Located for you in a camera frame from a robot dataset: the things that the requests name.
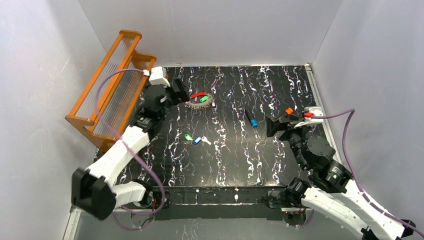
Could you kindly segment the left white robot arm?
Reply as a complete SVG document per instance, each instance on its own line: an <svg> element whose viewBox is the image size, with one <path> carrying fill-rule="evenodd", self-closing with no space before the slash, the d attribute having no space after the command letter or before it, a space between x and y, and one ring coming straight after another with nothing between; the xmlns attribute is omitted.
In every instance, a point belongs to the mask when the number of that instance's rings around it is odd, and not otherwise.
<svg viewBox="0 0 424 240"><path fill-rule="evenodd" d="M136 110L121 139L96 162L72 174L71 203L98 220L104 220L118 207L144 202L152 188L141 180L117 185L118 175L159 133L167 110L189 100L188 88L179 78L170 86L163 83L148 86L143 104Z"/></svg>

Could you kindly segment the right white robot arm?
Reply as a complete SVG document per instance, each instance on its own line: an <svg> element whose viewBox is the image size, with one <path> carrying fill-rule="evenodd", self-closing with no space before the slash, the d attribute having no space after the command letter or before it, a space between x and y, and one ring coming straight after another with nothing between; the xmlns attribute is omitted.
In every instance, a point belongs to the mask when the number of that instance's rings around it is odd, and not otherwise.
<svg viewBox="0 0 424 240"><path fill-rule="evenodd" d="M306 107L302 115L287 109L280 117L266 117L266 135L281 132L300 169L311 171L307 180L298 177L278 198L294 207L311 208L338 223L361 240L402 240L418 233L409 219L389 213L361 187L350 163L334 159L335 149L322 136L308 136L327 116L321 107Z"/></svg>

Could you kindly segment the orange ribbed plastic rack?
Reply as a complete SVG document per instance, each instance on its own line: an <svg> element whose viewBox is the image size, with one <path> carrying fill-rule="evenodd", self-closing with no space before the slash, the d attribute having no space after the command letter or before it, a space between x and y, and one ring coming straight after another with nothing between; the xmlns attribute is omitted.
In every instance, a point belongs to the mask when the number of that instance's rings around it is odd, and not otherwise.
<svg viewBox="0 0 424 240"><path fill-rule="evenodd" d="M111 126L123 133L141 102L148 78L135 69L150 70L156 57L136 50L142 34L120 30L114 43L65 119L100 151L116 141Z"/></svg>

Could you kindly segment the silver key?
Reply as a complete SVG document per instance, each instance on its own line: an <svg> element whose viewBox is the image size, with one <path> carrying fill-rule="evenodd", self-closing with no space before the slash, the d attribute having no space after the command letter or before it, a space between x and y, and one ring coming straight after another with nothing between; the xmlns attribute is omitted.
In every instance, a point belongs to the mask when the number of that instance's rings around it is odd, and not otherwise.
<svg viewBox="0 0 424 240"><path fill-rule="evenodd" d="M205 142L205 143L209 144L209 145L211 145L211 144L212 144L212 143L208 140L208 138L207 138L206 136L203 136L203 137L201 138L201 140L202 140L203 142Z"/></svg>

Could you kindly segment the metal keyring red grip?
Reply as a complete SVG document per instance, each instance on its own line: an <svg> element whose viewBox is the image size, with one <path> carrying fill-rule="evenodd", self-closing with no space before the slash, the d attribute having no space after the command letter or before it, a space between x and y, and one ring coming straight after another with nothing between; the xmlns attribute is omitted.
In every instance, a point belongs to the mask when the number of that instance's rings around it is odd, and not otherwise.
<svg viewBox="0 0 424 240"><path fill-rule="evenodd" d="M191 110L204 110L214 105L215 98L207 92L196 92L190 96L185 106Z"/></svg>

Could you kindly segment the blue key tag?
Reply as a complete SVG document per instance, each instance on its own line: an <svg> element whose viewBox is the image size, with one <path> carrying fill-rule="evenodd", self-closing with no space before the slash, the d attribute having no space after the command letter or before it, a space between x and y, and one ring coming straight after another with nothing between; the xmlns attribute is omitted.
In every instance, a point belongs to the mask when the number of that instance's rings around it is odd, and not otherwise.
<svg viewBox="0 0 424 240"><path fill-rule="evenodd" d="M194 139L194 140L193 140L193 144L194 144L194 145L197 145L197 144L199 144L201 141L202 141L202 137L201 137L201 136L198 136L196 139Z"/></svg>

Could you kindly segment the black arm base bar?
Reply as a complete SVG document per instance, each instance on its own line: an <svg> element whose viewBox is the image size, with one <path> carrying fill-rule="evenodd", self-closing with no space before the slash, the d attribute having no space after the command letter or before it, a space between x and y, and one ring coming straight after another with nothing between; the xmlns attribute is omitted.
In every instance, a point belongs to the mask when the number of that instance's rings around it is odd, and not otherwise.
<svg viewBox="0 0 424 240"><path fill-rule="evenodd" d="M296 208L273 200L283 187L166 187L157 221L180 219L267 219L281 221Z"/></svg>

